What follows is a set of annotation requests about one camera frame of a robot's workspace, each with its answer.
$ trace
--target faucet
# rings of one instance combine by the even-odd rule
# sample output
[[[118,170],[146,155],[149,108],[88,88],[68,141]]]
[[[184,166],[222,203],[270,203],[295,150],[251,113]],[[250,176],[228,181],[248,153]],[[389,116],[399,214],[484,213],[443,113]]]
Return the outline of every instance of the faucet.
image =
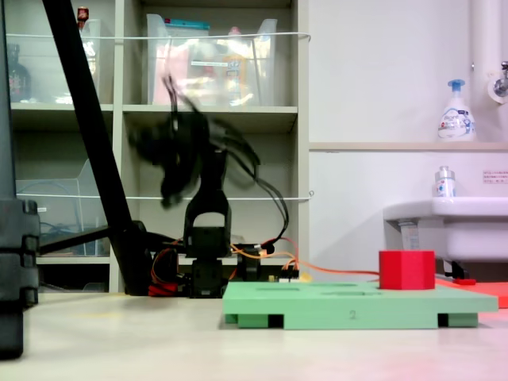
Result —
[[[499,97],[506,97],[508,95],[508,61],[501,62],[501,69],[503,78],[495,81],[494,92]]]

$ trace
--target bottle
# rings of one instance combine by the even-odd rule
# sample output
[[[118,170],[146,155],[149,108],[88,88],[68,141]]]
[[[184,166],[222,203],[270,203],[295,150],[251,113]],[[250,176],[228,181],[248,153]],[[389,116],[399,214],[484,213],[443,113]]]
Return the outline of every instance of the bottle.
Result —
[[[26,67],[19,64],[19,44],[7,44],[9,93],[11,102],[28,101],[31,97],[31,79]]]
[[[85,27],[85,23],[88,21],[88,18],[90,17],[90,11],[85,6],[80,6],[78,8],[78,28],[79,28],[79,34],[83,31],[83,28]]]
[[[436,172],[436,196],[456,197],[455,172],[450,171],[446,165],[439,167]]]
[[[465,84],[462,79],[448,82],[452,88],[452,98],[444,109],[441,124],[437,130],[439,141],[476,140],[475,119],[464,103],[460,88]]]
[[[233,26],[229,31],[230,36],[238,36],[228,39],[228,52],[224,58],[227,63],[225,71],[225,90],[228,95],[228,104],[230,106],[241,106],[249,96],[246,88],[246,70],[247,62],[242,55],[243,40],[241,39],[240,29]]]

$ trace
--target white sink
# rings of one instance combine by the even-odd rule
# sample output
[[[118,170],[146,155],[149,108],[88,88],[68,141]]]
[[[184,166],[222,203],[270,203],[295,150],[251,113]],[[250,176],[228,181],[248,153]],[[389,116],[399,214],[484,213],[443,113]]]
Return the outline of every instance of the white sink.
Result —
[[[508,198],[430,198],[388,206],[404,249],[435,250],[444,260],[508,261]]]

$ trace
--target black bracket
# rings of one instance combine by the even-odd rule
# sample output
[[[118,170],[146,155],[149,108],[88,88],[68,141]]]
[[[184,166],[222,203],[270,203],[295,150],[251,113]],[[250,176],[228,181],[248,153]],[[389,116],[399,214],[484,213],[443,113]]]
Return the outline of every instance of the black bracket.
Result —
[[[226,153],[214,148],[202,157],[201,186],[185,213],[187,257],[197,258],[192,264],[192,298],[222,296],[222,262],[217,258],[231,255],[231,208],[222,190],[225,160]],[[205,213],[222,215],[223,226],[194,226],[196,218]]]
[[[454,279],[469,279],[469,272],[455,260],[452,261],[452,272],[445,272],[444,275]]]
[[[0,200],[0,358],[23,353],[23,311],[37,304],[37,204]]]

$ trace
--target black cable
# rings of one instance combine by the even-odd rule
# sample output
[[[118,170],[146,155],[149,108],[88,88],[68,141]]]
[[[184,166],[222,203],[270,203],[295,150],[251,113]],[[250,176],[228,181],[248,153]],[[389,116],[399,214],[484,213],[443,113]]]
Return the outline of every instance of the black cable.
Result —
[[[275,242],[277,242],[282,236],[283,234],[286,232],[287,230],[287,227],[289,225],[289,220],[290,220],[290,217],[289,217],[289,210],[287,209],[287,204],[286,202],[284,201],[284,197],[282,196],[282,194],[279,192],[279,190],[277,188],[275,188],[274,186],[272,186],[269,182],[267,182],[266,180],[263,180],[261,179],[259,176],[256,176],[251,170],[250,168],[248,168],[247,164],[245,164],[242,159],[234,152],[231,152],[231,151],[228,151],[228,154],[231,155],[231,157],[238,163],[238,165],[240,165],[240,167],[249,175],[252,177],[252,179],[254,180],[254,182],[261,188],[263,189],[265,192],[268,193],[268,195],[271,197],[271,199],[273,200],[273,202],[275,203],[275,205],[277,206],[277,209],[279,209],[279,212],[282,214],[283,216],[283,228],[281,229],[279,235],[274,238],[273,240],[270,240],[268,242],[265,242],[264,244],[264,247],[263,248],[268,248],[269,251],[273,250],[273,244]]]

